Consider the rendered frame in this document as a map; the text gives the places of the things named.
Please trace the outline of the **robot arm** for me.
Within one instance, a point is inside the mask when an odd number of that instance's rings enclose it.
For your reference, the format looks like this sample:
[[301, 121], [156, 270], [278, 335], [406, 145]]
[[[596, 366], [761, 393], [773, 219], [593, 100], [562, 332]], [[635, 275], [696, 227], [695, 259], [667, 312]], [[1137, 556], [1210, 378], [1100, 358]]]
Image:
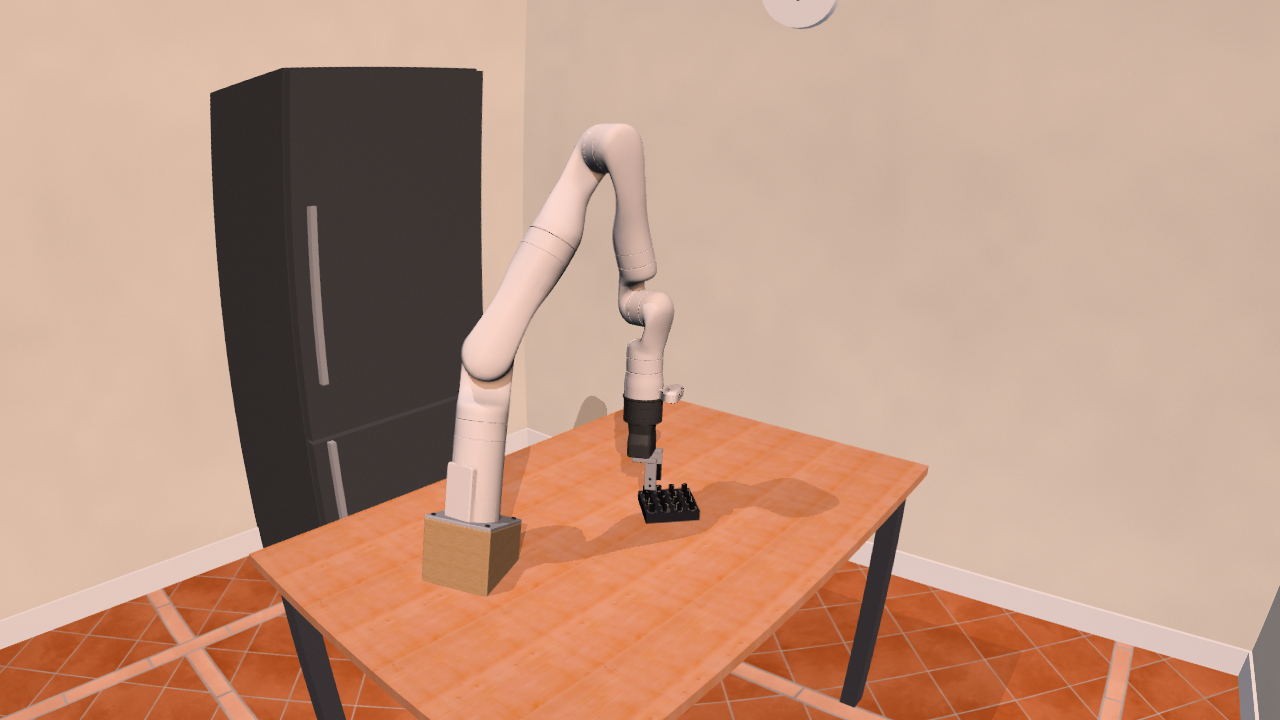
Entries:
[[613, 246], [620, 269], [620, 313], [628, 324], [644, 327], [643, 338], [628, 342], [626, 370], [663, 372], [675, 306], [667, 293], [644, 286], [657, 275], [657, 260], [646, 217], [643, 140], [632, 126], [596, 124], [579, 138], [495, 297], [462, 345], [445, 516], [468, 523], [500, 520], [515, 355], [532, 315], [577, 251], [588, 202], [608, 172], [616, 195]]

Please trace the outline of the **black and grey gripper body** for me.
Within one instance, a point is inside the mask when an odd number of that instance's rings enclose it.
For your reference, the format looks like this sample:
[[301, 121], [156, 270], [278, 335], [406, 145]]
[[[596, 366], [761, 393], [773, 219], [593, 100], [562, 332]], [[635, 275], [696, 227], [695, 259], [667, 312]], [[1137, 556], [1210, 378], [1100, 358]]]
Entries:
[[657, 448], [657, 424], [662, 421], [663, 401], [677, 404], [682, 396], [682, 384], [664, 386], [663, 372], [636, 374], [626, 370], [623, 420], [628, 423], [628, 457], [652, 457]]

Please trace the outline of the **black knob box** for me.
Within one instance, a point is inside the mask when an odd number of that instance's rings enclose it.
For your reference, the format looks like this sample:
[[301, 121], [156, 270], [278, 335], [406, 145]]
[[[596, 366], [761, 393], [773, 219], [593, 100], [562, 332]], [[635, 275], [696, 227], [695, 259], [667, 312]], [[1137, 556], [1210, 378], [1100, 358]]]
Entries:
[[678, 489], [675, 489], [675, 484], [669, 484], [669, 489], [660, 488], [662, 486], [657, 486], [657, 491], [653, 491], [644, 489], [643, 486], [643, 491], [637, 491], [637, 501], [646, 524], [700, 520], [700, 510], [686, 483]]

